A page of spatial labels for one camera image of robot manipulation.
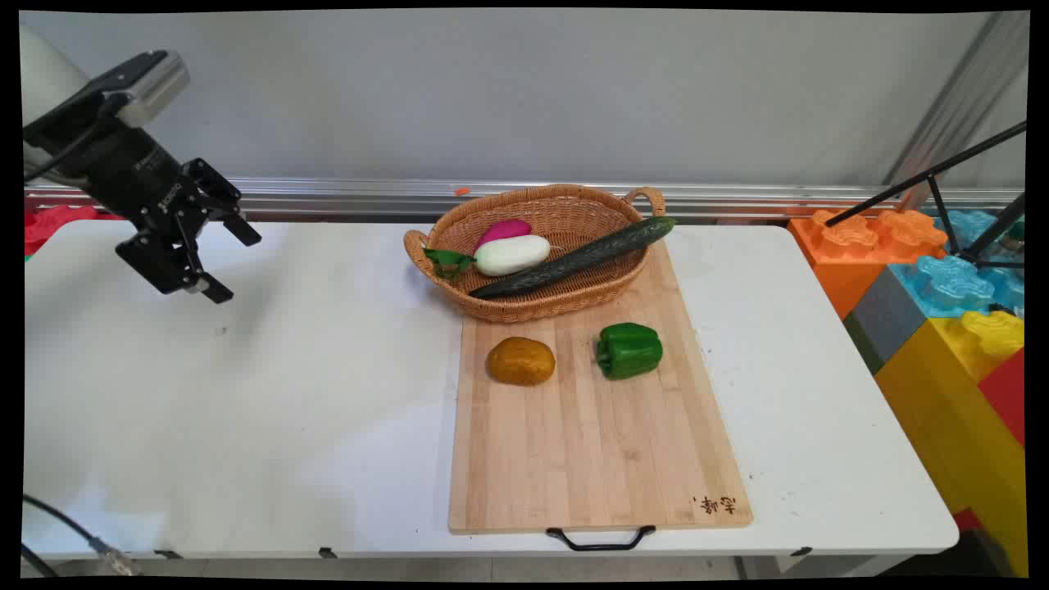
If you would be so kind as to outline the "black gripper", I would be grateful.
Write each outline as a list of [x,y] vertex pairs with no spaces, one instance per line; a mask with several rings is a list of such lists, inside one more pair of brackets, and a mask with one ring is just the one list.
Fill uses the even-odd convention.
[[198,256],[194,231],[205,223],[179,218],[179,210],[191,202],[247,247],[261,235],[247,222],[241,193],[204,159],[180,163],[145,130],[98,111],[42,117],[26,125],[24,138],[50,156],[71,149],[56,171],[85,178],[90,197],[142,230],[119,243],[116,255],[160,294],[202,294],[216,305],[234,298]]

